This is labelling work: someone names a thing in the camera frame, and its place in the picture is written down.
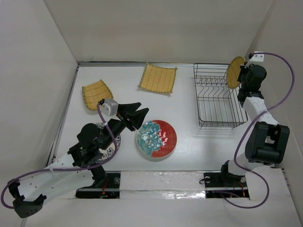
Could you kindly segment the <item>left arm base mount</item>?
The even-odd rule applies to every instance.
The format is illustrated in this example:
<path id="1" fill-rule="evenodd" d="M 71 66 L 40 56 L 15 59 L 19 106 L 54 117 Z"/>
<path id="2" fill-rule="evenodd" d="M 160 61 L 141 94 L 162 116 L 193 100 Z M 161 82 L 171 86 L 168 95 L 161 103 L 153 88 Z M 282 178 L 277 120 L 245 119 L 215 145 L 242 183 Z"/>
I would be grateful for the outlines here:
<path id="1" fill-rule="evenodd" d="M 88 186 L 76 191 L 78 199 L 119 199 L 121 172 L 108 172 L 107 180 L 101 186 Z"/>

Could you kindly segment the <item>red and teal floral plate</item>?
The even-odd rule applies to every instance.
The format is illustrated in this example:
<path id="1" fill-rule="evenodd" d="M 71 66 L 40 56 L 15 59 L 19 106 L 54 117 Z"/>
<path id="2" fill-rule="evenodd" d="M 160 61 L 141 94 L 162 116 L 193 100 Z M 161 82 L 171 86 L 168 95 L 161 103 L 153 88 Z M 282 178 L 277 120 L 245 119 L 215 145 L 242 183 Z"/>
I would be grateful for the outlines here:
<path id="1" fill-rule="evenodd" d="M 163 160 L 174 152 L 177 133 L 173 126 L 163 120 L 145 122 L 137 131 L 135 142 L 144 158 Z"/>

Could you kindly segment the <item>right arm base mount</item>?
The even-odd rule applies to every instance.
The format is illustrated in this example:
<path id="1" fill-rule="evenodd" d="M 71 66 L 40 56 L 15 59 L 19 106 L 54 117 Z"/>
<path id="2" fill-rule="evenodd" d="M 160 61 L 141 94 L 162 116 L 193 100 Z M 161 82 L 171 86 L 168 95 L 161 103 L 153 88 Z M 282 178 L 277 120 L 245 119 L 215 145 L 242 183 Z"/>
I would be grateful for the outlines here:
<path id="1" fill-rule="evenodd" d="M 205 172 L 200 184 L 205 186 L 206 198 L 249 198 L 246 182 L 240 179 L 222 179 L 220 172 Z"/>

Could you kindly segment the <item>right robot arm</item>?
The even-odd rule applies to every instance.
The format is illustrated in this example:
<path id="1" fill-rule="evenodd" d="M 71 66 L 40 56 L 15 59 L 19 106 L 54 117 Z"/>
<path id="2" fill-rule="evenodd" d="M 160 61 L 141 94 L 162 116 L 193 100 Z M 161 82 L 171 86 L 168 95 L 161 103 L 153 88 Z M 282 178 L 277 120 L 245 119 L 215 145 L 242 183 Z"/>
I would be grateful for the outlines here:
<path id="1" fill-rule="evenodd" d="M 239 182 L 247 172 L 259 166 L 279 164 L 283 160 L 290 130 L 279 124 L 265 105 L 259 89 L 266 75 L 260 65 L 240 66 L 238 101 L 249 115 L 252 127 L 244 152 L 221 167 L 219 182 L 224 186 Z"/>

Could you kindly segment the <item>blue and white floral plate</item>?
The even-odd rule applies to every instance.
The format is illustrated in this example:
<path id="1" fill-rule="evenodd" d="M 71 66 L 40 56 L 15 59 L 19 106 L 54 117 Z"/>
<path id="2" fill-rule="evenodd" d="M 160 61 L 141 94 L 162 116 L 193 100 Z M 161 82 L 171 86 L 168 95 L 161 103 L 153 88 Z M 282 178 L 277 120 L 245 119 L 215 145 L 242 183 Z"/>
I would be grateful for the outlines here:
<path id="1" fill-rule="evenodd" d="M 117 144 L 117 150 L 119 150 L 121 145 L 121 135 L 118 135 L 116 137 L 116 144 Z M 110 161 L 116 155 L 117 152 L 113 142 L 106 150 L 99 149 L 99 151 L 102 156 L 101 158 L 98 159 L 98 163 L 102 163 L 102 164 L 105 164 L 106 162 Z"/>

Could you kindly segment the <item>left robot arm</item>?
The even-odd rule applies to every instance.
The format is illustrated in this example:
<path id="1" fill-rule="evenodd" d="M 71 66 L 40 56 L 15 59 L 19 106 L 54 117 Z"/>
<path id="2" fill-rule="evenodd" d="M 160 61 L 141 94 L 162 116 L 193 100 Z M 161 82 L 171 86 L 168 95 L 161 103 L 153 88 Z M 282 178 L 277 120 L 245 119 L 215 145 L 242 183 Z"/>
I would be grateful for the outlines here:
<path id="1" fill-rule="evenodd" d="M 103 151 L 110 145 L 118 150 L 116 138 L 124 129 L 139 129 L 149 111 L 140 109 L 140 102 L 118 104 L 102 99 L 97 111 L 103 128 L 95 123 L 84 125 L 77 135 L 78 142 L 68 152 L 41 170 L 23 174 L 7 184 L 13 202 L 11 208 L 20 218 L 28 218 L 51 200 L 82 187 L 105 188 L 108 176 L 101 161 Z"/>

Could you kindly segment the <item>round yellow woven plate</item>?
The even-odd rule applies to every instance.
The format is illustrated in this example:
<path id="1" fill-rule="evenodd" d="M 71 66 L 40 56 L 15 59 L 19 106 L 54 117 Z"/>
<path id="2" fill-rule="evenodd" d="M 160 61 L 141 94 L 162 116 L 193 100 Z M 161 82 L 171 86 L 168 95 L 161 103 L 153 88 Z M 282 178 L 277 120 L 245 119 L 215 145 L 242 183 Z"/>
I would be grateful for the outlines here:
<path id="1" fill-rule="evenodd" d="M 235 89 L 240 84 L 238 77 L 241 71 L 241 65 L 244 63 L 245 58 L 242 56 L 237 56 L 229 64 L 226 71 L 226 83 L 229 88 Z"/>

